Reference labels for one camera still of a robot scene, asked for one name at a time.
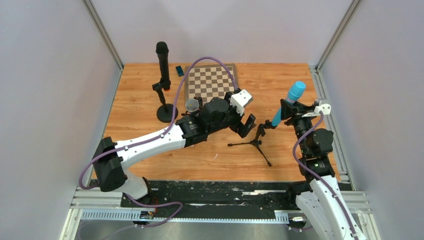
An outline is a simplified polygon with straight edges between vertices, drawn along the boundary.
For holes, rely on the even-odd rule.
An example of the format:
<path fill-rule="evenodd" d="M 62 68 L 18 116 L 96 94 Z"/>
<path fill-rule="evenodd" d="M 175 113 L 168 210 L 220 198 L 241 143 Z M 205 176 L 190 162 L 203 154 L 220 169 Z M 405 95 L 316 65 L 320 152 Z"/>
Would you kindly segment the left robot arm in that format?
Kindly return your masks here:
<path fill-rule="evenodd" d="M 256 118 L 250 114 L 246 123 L 241 120 L 245 107 L 252 101 L 252 96 L 241 93 L 232 95 L 230 99 L 216 97 L 166 129 L 116 142 L 111 137 L 103 138 L 94 154 L 96 161 L 93 168 L 98 187 L 102 192 L 123 192 L 137 199 L 145 196 L 148 193 L 147 182 L 131 176 L 128 169 L 132 165 L 167 151 L 204 142 L 209 135 L 226 128 L 241 138 L 246 137 Z"/>

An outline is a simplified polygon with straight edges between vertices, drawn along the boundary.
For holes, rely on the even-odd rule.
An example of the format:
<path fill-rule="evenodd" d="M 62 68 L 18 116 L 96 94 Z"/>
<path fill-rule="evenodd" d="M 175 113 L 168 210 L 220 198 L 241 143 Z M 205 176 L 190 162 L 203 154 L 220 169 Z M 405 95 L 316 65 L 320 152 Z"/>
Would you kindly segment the black microphone orange end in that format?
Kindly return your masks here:
<path fill-rule="evenodd" d="M 164 41 L 159 41 L 156 44 L 155 52 L 159 60 L 159 69 L 160 69 L 159 83 L 161 84 L 162 88 L 165 91 L 169 91 L 171 88 L 171 81 L 170 81 L 169 62 L 168 62 L 168 55 L 169 55 L 168 45 Z"/>

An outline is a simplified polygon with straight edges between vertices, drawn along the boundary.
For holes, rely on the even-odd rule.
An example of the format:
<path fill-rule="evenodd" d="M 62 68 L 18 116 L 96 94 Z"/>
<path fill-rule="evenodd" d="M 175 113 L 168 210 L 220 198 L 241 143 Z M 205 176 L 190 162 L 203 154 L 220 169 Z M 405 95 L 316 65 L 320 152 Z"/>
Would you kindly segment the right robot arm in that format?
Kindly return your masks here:
<path fill-rule="evenodd" d="M 312 105 L 281 99 L 280 119 L 293 126 L 297 141 L 292 155 L 305 181 L 292 187 L 295 205 L 302 210 L 321 240 L 365 240 L 342 196 L 329 160 L 334 133 L 319 125 L 331 113 L 330 104 Z"/>

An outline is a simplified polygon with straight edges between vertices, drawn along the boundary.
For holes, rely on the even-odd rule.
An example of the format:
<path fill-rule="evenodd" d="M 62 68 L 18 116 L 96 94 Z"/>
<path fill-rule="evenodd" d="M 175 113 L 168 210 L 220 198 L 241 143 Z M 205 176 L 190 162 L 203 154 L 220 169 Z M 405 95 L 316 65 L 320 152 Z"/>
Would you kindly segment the black clip tripod mic stand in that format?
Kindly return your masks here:
<path fill-rule="evenodd" d="M 266 131 L 265 131 L 266 129 L 275 129 L 275 128 L 276 127 L 272 125 L 272 122 L 267 119 L 264 123 L 261 123 L 261 124 L 258 125 L 257 130 L 256 130 L 256 134 L 255 134 L 255 138 L 253 140 L 251 140 L 249 142 L 241 142 L 241 143 L 228 143 L 227 146 L 233 147 L 233 146 L 240 146 L 240 145 L 252 145 L 263 156 L 267 165 L 269 167 L 272 167 L 271 162 L 268 160 L 268 158 L 266 157 L 266 155 L 263 153 L 263 151 L 260 148 L 260 145 L 262 144 L 262 140 L 260 139 L 260 137 L 264 137 L 266 135 Z"/>

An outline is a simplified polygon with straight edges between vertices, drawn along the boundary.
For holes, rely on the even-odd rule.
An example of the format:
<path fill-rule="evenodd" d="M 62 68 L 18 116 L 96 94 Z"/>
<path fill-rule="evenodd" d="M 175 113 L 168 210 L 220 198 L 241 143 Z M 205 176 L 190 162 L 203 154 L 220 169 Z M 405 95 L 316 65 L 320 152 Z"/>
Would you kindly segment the purple glitter microphone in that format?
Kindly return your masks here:
<path fill-rule="evenodd" d="M 200 108 L 200 103 L 196 98 L 189 98 L 185 102 L 186 113 L 193 113 Z"/>

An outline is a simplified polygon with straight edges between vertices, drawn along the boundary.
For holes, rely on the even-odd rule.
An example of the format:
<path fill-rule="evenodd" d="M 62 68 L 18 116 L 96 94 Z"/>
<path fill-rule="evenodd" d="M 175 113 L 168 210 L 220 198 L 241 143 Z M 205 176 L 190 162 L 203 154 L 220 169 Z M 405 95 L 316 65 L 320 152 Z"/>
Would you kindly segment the blue microphone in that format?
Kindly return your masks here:
<path fill-rule="evenodd" d="M 298 101 L 303 95 L 306 89 L 306 84 L 302 81 L 296 81 L 288 90 L 285 100 L 293 105 L 296 101 Z M 282 108 L 280 107 L 277 113 L 274 115 L 271 125 L 273 127 L 277 127 L 282 119 L 281 119 Z"/>

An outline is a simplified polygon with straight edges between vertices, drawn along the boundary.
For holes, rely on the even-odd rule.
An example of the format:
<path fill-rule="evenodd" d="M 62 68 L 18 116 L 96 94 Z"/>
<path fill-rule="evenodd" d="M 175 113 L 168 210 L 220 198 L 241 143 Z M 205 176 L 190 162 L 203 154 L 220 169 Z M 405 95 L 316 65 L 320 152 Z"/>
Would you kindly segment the black round-base mic stand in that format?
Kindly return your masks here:
<path fill-rule="evenodd" d="M 171 81 L 163 81 L 161 78 L 159 82 L 152 85 L 152 89 L 157 92 L 159 100 L 161 102 L 161 106 L 156 111 L 156 116 L 159 121 L 163 123 L 170 123 L 172 121 L 172 117 L 176 118 L 179 114 L 178 109 L 175 109 L 174 112 L 174 105 L 170 103 L 166 103 L 166 99 L 163 93 L 163 90 L 167 87 L 167 89 L 170 89 Z"/>

